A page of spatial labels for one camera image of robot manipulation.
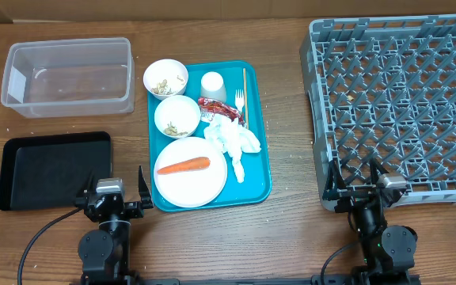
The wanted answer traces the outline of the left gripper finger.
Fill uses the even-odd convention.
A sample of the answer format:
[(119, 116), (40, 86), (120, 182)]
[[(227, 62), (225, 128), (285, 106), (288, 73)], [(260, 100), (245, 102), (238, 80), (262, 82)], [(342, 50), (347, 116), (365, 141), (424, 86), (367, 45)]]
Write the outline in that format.
[(89, 172), (89, 175), (88, 175), (86, 181), (83, 183), (80, 190), (78, 191), (78, 198), (81, 198), (81, 197), (89, 198), (95, 189), (94, 183), (95, 183), (95, 176), (94, 176), (94, 172), (91, 170)]
[(143, 168), (139, 166), (139, 182), (138, 182), (138, 190), (141, 202), (142, 209), (151, 209), (154, 207), (154, 203), (152, 200), (151, 191), (149, 190), (146, 181), (143, 177)]

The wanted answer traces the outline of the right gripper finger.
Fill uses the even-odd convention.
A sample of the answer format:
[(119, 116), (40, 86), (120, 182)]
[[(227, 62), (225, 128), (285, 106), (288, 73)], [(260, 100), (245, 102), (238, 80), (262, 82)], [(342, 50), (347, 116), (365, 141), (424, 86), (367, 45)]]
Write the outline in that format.
[(384, 185), (385, 175), (389, 172), (381, 165), (376, 158), (369, 160), (370, 166), (370, 182), (375, 185)]
[(334, 160), (329, 162), (327, 171), (327, 180), (325, 182), (325, 194), (338, 194), (339, 190), (347, 188), (344, 179), (340, 173), (339, 167)]

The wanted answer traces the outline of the orange carrot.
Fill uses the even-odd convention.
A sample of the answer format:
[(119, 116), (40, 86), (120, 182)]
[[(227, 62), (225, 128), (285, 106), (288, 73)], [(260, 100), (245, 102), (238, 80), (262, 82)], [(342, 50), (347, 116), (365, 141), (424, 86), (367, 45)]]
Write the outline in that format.
[(197, 157), (192, 158), (187, 161), (178, 162), (176, 164), (168, 165), (157, 171), (160, 175), (172, 174), (172, 173), (182, 173), (188, 171), (196, 171), (207, 169), (211, 164), (211, 161), (208, 157)]

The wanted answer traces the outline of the white bowl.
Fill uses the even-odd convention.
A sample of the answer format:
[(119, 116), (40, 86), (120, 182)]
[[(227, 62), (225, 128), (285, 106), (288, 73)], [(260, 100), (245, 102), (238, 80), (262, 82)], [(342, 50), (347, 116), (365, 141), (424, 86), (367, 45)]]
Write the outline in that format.
[(200, 124), (199, 105), (192, 98), (184, 95), (164, 99), (155, 109), (154, 123), (156, 128), (165, 135), (163, 130), (169, 122), (172, 122), (179, 131), (188, 132), (184, 137), (170, 137), (171, 139), (182, 139), (192, 135)]

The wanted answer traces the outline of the white napkin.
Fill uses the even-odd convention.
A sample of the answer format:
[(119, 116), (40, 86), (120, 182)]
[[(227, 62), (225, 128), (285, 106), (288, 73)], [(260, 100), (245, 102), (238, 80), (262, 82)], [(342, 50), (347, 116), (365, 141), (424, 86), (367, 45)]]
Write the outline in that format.
[(243, 153), (257, 154), (261, 151), (259, 139), (246, 127), (227, 116), (214, 114), (209, 125), (203, 130), (204, 138), (219, 149), (228, 153), (232, 160), (235, 177), (239, 184), (245, 180), (245, 171), (241, 163)]

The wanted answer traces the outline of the peanuts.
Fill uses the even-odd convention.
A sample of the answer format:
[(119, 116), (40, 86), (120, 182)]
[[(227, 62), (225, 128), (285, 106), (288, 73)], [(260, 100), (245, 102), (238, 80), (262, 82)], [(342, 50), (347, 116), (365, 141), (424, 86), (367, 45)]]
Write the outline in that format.
[(173, 93), (178, 93), (185, 85), (185, 79), (180, 75), (175, 75), (164, 78), (161, 82), (158, 82), (151, 91), (158, 95), (171, 95)]

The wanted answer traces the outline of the red snack wrapper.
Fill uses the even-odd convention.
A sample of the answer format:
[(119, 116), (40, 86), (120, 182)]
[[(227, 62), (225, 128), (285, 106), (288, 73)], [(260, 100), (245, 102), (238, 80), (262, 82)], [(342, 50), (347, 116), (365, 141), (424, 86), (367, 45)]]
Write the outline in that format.
[(244, 116), (234, 107), (231, 107), (216, 99), (200, 97), (197, 101), (199, 109), (203, 113), (212, 113), (229, 117), (231, 120), (238, 119), (238, 123), (245, 123)]

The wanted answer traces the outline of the pink bowl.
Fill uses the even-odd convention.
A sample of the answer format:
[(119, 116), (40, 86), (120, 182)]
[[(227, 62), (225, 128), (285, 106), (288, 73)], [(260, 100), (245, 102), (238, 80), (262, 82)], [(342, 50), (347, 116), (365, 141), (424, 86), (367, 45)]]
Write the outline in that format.
[[(158, 82), (161, 82), (164, 78), (175, 75), (180, 75), (186, 81), (185, 87), (183, 87), (178, 93), (173, 93), (171, 95), (158, 95), (151, 91), (151, 89), (156, 86)], [(184, 94), (188, 84), (188, 70), (183, 63), (175, 59), (160, 59), (147, 67), (142, 77), (142, 81), (145, 88), (152, 96), (160, 101), (163, 101), (168, 97)]]

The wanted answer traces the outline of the white plastic fork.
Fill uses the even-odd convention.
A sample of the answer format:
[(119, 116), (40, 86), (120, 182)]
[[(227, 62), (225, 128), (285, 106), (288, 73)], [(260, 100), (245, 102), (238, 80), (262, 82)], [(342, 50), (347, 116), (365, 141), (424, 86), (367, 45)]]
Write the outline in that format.
[(242, 113), (245, 107), (245, 95), (242, 89), (237, 89), (235, 92), (235, 106), (237, 110)]

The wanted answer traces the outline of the wooden chopstick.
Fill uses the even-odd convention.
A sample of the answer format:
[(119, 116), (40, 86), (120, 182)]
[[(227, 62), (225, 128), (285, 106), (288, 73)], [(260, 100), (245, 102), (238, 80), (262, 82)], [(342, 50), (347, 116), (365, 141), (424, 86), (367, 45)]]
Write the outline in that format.
[(246, 73), (246, 69), (245, 68), (243, 68), (243, 92), (244, 92), (245, 128), (249, 129), (247, 73)]

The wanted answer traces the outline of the grey dishwasher rack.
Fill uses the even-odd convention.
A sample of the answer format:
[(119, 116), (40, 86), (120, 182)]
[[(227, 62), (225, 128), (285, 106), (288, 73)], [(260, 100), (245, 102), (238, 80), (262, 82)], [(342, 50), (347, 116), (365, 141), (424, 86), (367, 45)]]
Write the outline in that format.
[(456, 14), (312, 21), (299, 50), (322, 206), (329, 162), (350, 190), (376, 158), (401, 204), (456, 203)]

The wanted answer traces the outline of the black plastic tray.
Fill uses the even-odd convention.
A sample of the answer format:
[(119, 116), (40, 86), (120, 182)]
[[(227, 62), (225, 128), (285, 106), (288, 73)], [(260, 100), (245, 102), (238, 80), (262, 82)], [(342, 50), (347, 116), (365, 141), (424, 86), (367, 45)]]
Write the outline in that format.
[(15, 138), (6, 142), (0, 210), (69, 207), (90, 181), (112, 175), (112, 143), (104, 131)]

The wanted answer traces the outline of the clear plastic bin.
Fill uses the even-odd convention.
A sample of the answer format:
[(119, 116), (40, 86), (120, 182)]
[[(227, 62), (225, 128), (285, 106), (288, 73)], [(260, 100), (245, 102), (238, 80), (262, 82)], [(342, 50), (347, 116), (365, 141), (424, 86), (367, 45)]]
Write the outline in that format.
[(26, 118), (131, 113), (135, 63), (124, 37), (13, 44), (1, 103)]

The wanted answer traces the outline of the white upturned cup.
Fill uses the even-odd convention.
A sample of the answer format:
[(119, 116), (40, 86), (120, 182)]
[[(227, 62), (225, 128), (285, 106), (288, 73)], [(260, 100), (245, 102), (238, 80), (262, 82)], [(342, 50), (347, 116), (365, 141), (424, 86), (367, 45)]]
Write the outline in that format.
[(201, 78), (200, 96), (226, 102), (226, 87), (220, 73), (210, 71)]

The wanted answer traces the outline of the teal serving tray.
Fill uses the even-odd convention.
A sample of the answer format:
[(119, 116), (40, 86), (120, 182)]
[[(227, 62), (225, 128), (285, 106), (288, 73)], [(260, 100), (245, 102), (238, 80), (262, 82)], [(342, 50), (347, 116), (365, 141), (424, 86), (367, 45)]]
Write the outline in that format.
[[(258, 154), (243, 154), (241, 163), (245, 170), (245, 180), (239, 184), (234, 174), (231, 159), (227, 159), (227, 179), (223, 190), (213, 201), (198, 207), (178, 207), (167, 201), (158, 191), (155, 179), (152, 178), (152, 197), (157, 208), (167, 212), (191, 211), (216, 207), (233, 207), (251, 203), (263, 202), (272, 190), (271, 167), (268, 156), (268, 144), (265, 134), (265, 122), (262, 116), (260, 94), (257, 76), (253, 67), (241, 60), (225, 61), (218, 63), (197, 63), (185, 65), (189, 73), (185, 95), (195, 101), (200, 97), (200, 79), (208, 71), (215, 71), (222, 75), (227, 91), (227, 104), (234, 106), (236, 89), (243, 88), (243, 69), (246, 70), (246, 83), (248, 91), (249, 130), (258, 138), (261, 151)], [(149, 152), (150, 169), (154, 166), (158, 155), (168, 146), (173, 139), (163, 135), (156, 127), (154, 113), (161, 102), (154, 95), (148, 93), (149, 117)]]

